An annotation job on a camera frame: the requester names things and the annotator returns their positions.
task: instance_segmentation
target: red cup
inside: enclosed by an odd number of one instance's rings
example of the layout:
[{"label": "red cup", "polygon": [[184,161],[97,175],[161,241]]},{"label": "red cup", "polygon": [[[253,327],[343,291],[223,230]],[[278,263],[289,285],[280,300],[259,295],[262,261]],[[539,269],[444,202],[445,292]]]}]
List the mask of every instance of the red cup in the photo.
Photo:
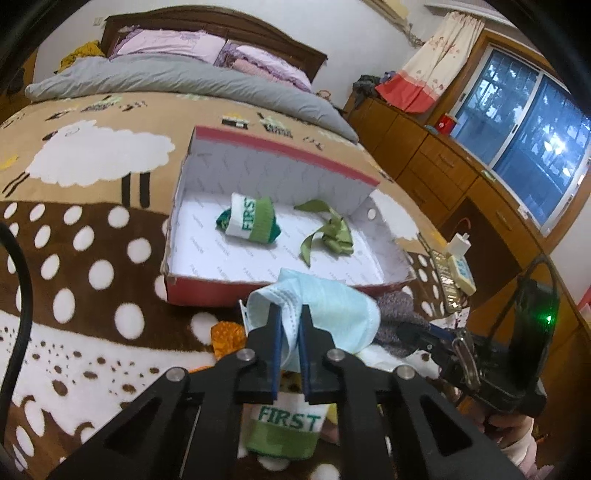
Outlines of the red cup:
[{"label": "red cup", "polygon": [[449,135],[452,133],[453,128],[457,125],[457,118],[451,116],[447,113],[444,113],[437,123],[435,124],[435,129],[441,133],[442,135]]}]

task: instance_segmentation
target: window frame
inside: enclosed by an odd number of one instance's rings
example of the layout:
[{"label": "window frame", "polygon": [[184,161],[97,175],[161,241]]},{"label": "window frame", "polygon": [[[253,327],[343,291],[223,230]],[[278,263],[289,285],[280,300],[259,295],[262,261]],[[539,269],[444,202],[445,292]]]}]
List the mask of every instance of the window frame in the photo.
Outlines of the window frame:
[{"label": "window frame", "polygon": [[476,65],[476,68],[474,69],[471,77],[466,82],[463,90],[461,91],[461,93],[457,97],[457,101],[455,102],[453,107],[450,109],[450,114],[452,116],[455,116],[459,112],[462,105],[468,100],[470,92],[474,88],[474,85],[478,81],[478,78],[480,78],[480,76],[482,74],[482,70],[485,68],[485,66],[488,63],[488,61],[491,57],[491,54],[493,53],[494,50],[500,51],[501,53],[506,54],[507,56],[513,57],[516,60],[519,60],[519,61],[525,63],[527,66],[529,66],[530,68],[532,68],[536,72],[538,72],[538,76],[536,78],[535,85],[534,85],[534,88],[530,94],[530,97],[528,98],[527,103],[525,104],[524,109],[521,112],[519,120],[511,128],[511,132],[505,138],[505,141],[500,146],[499,150],[497,151],[497,153],[495,154],[495,156],[493,157],[493,159],[491,160],[491,162],[489,164],[486,164],[478,156],[476,156],[474,153],[470,152],[463,145],[462,145],[462,148],[464,148],[475,159],[477,159],[478,162],[480,162],[484,166],[484,168],[486,168],[488,170],[488,172],[491,173],[491,175],[493,175],[503,185],[503,187],[507,190],[507,192],[509,192],[509,194],[515,199],[515,201],[518,202],[519,209],[528,213],[528,216],[531,219],[531,221],[540,230],[540,234],[544,238],[546,238],[549,236],[549,234],[551,233],[553,228],[557,225],[557,223],[560,220],[560,218],[562,217],[562,215],[565,214],[566,208],[570,205],[571,201],[573,200],[574,196],[576,195],[576,193],[580,187],[580,184],[582,183],[581,181],[579,181],[579,178],[581,177],[581,175],[585,176],[588,173],[587,169],[588,169],[588,165],[589,165],[589,157],[591,156],[591,141],[587,145],[587,148],[585,149],[585,152],[583,154],[583,157],[587,158],[587,161],[583,160],[580,163],[577,170],[573,173],[573,180],[571,181],[568,189],[564,192],[564,195],[562,196],[562,198],[560,199],[560,201],[558,202],[556,207],[552,210],[552,212],[550,213],[550,215],[548,216],[548,218],[546,219],[546,221],[544,223],[542,223],[542,224],[539,223],[539,221],[536,219],[536,217],[530,211],[528,206],[521,200],[521,198],[519,198],[519,196],[513,191],[513,189],[510,188],[506,184],[506,182],[500,177],[500,175],[494,171],[494,166],[501,159],[501,157],[503,156],[503,153],[509,147],[511,141],[513,140],[513,138],[517,134],[519,127],[523,123],[525,117],[527,116],[527,113],[529,112],[529,110],[531,108],[531,105],[534,102],[535,96],[540,88],[540,84],[541,84],[544,76],[547,76],[552,81],[556,82],[560,87],[562,87],[566,92],[568,92],[569,95],[570,95],[570,91],[568,90],[568,88],[566,88],[566,85],[564,85],[564,83],[562,83],[558,78],[556,78],[554,75],[552,75],[551,73],[546,71],[544,68],[541,68],[540,66],[532,63],[528,59],[525,59],[522,56],[515,54],[514,52],[508,51],[507,49],[503,48],[502,46],[499,46],[499,45],[491,42],[491,43],[488,43],[488,45],[486,46],[484,52],[482,53],[480,61]]}]

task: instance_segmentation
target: black cable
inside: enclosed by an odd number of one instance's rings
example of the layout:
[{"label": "black cable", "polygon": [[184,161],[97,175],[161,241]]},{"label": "black cable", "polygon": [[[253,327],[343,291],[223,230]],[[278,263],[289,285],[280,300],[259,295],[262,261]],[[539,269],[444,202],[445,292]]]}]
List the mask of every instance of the black cable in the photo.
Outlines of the black cable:
[{"label": "black cable", "polygon": [[21,319],[18,325],[17,337],[14,340],[12,355],[8,361],[6,374],[0,388],[0,446],[4,444],[4,433],[8,420],[8,409],[12,401],[14,387],[21,372],[22,361],[25,358],[27,345],[33,325],[33,285],[27,267],[25,255],[18,245],[10,229],[0,222],[0,244],[4,246],[17,271],[18,282],[21,287]]},{"label": "black cable", "polygon": [[556,272],[554,270],[554,266],[552,265],[552,263],[550,262],[550,259],[546,255],[540,254],[531,261],[531,263],[528,265],[527,269],[525,270],[525,273],[523,275],[519,275],[517,277],[517,288],[513,292],[513,295],[511,296],[511,298],[509,299],[507,304],[503,307],[503,309],[501,310],[501,312],[497,316],[494,325],[491,327],[490,331],[488,332],[488,336],[486,337],[486,341],[484,344],[485,349],[488,348],[489,345],[491,344],[492,339],[496,334],[496,331],[499,329],[499,327],[501,326],[501,323],[503,323],[503,320],[507,316],[507,313],[509,313],[509,310],[511,309],[511,307],[515,303],[515,300],[517,299],[517,296],[519,295],[519,292],[521,291],[521,283],[523,282],[523,280],[530,278],[531,274],[534,272],[535,268],[542,263],[548,267],[548,271],[550,272],[550,278],[552,280],[552,292],[554,294],[554,297],[558,298],[558,280],[556,279]]}]

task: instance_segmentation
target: window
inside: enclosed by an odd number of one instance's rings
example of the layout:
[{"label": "window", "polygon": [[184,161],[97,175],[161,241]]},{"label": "window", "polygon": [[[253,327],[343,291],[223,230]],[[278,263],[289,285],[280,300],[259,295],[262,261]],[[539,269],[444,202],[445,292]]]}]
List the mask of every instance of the window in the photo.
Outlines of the window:
[{"label": "window", "polygon": [[550,231],[586,172],[591,121],[561,84],[488,47],[451,111],[452,132]]}]

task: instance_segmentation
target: orange cloth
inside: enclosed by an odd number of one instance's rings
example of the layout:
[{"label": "orange cloth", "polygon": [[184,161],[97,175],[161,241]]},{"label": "orange cloth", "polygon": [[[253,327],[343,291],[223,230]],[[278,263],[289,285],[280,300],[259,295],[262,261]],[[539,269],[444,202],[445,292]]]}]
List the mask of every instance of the orange cloth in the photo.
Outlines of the orange cloth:
[{"label": "orange cloth", "polygon": [[246,332],[242,325],[234,322],[219,322],[211,329],[213,354],[216,360],[237,352],[246,345]]}]

